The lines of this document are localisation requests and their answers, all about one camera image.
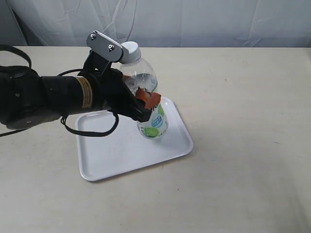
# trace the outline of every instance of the screw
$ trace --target screw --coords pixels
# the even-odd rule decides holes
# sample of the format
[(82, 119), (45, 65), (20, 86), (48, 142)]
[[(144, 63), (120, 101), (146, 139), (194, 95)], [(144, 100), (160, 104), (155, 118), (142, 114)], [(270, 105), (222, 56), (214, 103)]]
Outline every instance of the screw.
[(92, 33), (92, 34), (91, 34), (91, 39), (94, 40), (95, 38), (96, 38), (96, 34), (95, 34), (95, 33)]
[(113, 45), (109, 45), (108, 48), (109, 48), (109, 52), (111, 52), (112, 50), (115, 49), (115, 47)]

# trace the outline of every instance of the white bottle cap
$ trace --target white bottle cap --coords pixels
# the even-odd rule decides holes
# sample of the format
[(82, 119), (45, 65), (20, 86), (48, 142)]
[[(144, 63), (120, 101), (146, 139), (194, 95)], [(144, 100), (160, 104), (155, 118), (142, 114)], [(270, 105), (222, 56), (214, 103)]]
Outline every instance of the white bottle cap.
[(125, 50), (123, 50), (123, 57), (120, 60), (122, 64), (129, 64), (137, 61), (141, 57), (139, 46), (134, 41), (127, 41), (121, 44)]

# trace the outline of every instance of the tray rim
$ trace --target tray rim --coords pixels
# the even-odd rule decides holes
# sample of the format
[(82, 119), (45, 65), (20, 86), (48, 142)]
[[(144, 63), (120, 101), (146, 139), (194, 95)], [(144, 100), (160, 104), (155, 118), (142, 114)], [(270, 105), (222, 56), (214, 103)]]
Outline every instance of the tray rim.
[[(126, 171), (126, 172), (122, 172), (122, 173), (117, 173), (115, 175), (110, 175), (110, 176), (100, 176), (100, 177), (94, 177), (94, 176), (88, 176), (85, 174), (85, 172), (83, 171), (83, 168), (82, 168), (82, 153), (81, 153), (81, 137), (82, 136), (79, 136), (79, 135), (76, 135), (76, 140), (77, 140), (77, 150), (78, 150), (78, 162), (79, 162), (79, 171), (80, 171), (80, 174), (82, 176), (82, 178), (84, 178), (85, 180), (89, 181), (89, 182), (95, 182), (95, 181), (100, 181), (100, 180), (105, 180), (105, 179), (108, 179), (108, 178), (111, 178), (111, 177), (114, 177), (114, 176), (118, 176), (118, 175), (122, 175), (122, 174), (126, 174), (126, 173), (129, 173), (131, 171), (136, 171), (136, 170), (139, 170), (139, 169), (142, 169), (142, 168), (147, 168), (147, 167), (150, 167), (150, 166), (153, 166), (153, 165), (156, 165), (156, 164), (160, 164), (160, 163), (163, 163), (163, 162), (166, 162), (166, 161), (169, 161), (169, 160), (173, 160), (173, 159), (176, 159), (176, 158), (180, 158), (180, 157), (183, 157), (183, 156), (186, 156), (188, 154), (191, 153), (191, 151), (193, 150), (193, 147), (194, 147), (194, 143), (193, 143), (193, 140), (192, 140), (192, 137), (175, 105), (175, 103), (168, 97), (161, 97), (161, 102), (170, 102), (170, 104), (172, 104), (174, 106), (174, 108), (176, 109), (176, 111), (178, 112), (178, 115), (179, 115), (179, 119), (181, 121), (181, 127), (183, 128), (184, 132), (186, 133), (186, 136), (190, 142), (190, 146), (188, 147), (187, 150), (185, 150), (183, 153), (181, 153), (180, 155), (178, 156), (175, 156), (175, 157), (172, 157), (172, 158), (168, 158), (168, 159), (165, 159), (165, 160), (161, 160), (159, 162), (155, 162), (155, 163), (152, 163), (152, 164), (149, 164), (149, 165), (146, 165), (146, 166), (142, 166), (140, 168), (136, 168), (136, 169), (133, 169), (133, 170), (130, 170), (130, 171)], [(76, 121), (75, 121), (75, 129), (76, 130), (80, 130), (79, 129), (79, 122), (82, 120), (82, 118), (85, 118), (85, 117), (88, 117), (88, 116), (94, 116), (94, 115), (98, 115), (98, 114), (103, 114), (103, 113), (110, 113), (109, 111), (107, 110), (103, 110), (103, 111), (96, 111), (96, 112), (91, 112), (91, 113), (85, 113), (85, 114), (82, 114), (80, 115)]]

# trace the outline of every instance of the lime graphic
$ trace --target lime graphic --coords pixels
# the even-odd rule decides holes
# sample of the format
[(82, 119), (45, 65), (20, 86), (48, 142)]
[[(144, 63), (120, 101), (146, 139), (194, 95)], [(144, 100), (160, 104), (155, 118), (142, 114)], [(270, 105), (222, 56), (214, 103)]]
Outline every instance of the lime graphic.
[(161, 114), (162, 116), (164, 116), (164, 110), (161, 106), (161, 104), (159, 105), (159, 108), (158, 108), (158, 111), (157, 111), (159, 114)]
[(159, 130), (156, 128), (145, 128), (144, 129), (146, 136), (148, 137), (156, 137), (159, 134)]

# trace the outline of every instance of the tan label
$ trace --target tan label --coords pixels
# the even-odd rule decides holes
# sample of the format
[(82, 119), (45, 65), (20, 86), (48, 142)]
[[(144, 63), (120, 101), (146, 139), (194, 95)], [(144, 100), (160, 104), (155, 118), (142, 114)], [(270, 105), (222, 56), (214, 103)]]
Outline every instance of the tan label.
[(90, 108), (93, 102), (93, 92), (91, 84), (89, 84), (88, 80), (85, 77), (78, 76), (76, 77), (76, 79), (79, 81), (83, 92), (82, 108)]

